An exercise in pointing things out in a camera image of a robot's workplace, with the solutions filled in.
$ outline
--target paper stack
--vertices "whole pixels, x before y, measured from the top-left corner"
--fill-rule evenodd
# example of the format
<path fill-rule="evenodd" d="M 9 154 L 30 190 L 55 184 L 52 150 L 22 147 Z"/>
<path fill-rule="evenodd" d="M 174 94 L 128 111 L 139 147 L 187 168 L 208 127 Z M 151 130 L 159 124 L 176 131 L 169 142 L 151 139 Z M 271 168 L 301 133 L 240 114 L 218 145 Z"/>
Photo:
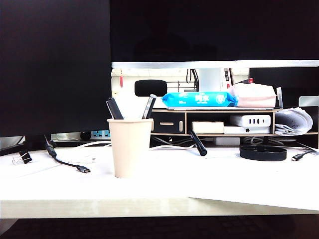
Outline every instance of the paper stack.
<path fill-rule="evenodd" d="M 275 134 L 282 136 L 301 135 L 313 126 L 313 119 L 301 108 L 290 108 L 276 112 Z"/>

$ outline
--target black marker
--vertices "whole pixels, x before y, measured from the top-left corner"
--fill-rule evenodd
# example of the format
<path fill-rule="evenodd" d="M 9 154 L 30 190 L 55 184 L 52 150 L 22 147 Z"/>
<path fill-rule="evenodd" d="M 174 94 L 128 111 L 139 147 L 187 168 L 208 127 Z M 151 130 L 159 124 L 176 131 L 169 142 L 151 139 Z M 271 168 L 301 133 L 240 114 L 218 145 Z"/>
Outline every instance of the black marker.
<path fill-rule="evenodd" d="M 200 156 L 205 156 L 207 154 L 207 150 L 192 129 L 189 131 L 189 136 L 195 142 Z"/>
<path fill-rule="evenodd" d="M 118 105 L 115 102 L 115 99 L 113 97 L 109 97 L 109 99 L 106 101 L 106 105 L 109 108 L 109 111 L 111 113 L 111 116 L 113 117 L 113 119 L 115 120 L 123 120 L 123 116 L 120 112 L 120 109 L 118 107 Z"/>
<path fill-rule="evenodd" d="M 149 101 L 146 104 L 146 108 L 145 108 L 142 119 L 149 119 L 150 118 L 155 100 L 156 100 L 156 95 L 151 94 L 149 97 Z"/>

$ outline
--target black binder clip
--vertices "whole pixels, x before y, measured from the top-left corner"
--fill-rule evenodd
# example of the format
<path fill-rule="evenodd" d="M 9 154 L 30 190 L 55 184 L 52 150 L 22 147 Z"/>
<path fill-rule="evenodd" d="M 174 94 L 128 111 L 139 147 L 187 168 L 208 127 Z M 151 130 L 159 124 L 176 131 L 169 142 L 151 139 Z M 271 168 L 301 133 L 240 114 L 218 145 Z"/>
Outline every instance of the black binder clip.
<path fill-rule="evenodd" d="M 20 154 L 20 156 L 13 157 L 12 163 L 14 165 L 17 165 L 21 162 L 28 163 L 28 162 L 32 161 L 32 158 L 27 150 L 20 151 L 19 154 Z"/>

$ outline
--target black chair backrest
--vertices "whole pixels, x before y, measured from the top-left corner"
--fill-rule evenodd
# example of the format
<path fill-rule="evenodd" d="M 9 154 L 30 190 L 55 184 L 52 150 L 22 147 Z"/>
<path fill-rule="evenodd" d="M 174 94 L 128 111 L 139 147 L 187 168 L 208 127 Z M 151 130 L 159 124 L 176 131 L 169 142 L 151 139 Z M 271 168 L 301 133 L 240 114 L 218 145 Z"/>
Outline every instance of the black chair backrest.
<path fill-rule="evenodd" d="M 139 80 L 135 82 L 136 96 L 163 96 L 167 93 L 167 83 L 163 80 Z"/>

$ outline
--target drawer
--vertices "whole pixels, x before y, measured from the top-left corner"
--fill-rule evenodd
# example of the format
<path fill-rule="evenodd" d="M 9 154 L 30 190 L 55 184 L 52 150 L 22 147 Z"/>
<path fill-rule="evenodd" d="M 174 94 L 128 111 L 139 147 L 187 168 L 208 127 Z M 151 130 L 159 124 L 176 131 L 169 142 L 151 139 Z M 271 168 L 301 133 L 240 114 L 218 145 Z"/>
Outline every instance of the drawer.
<path fill-rule="evenodd" d="M 152 112 L 151 118 L 154 120 L 152 133 L 185 133 L 185 114 Z"/>

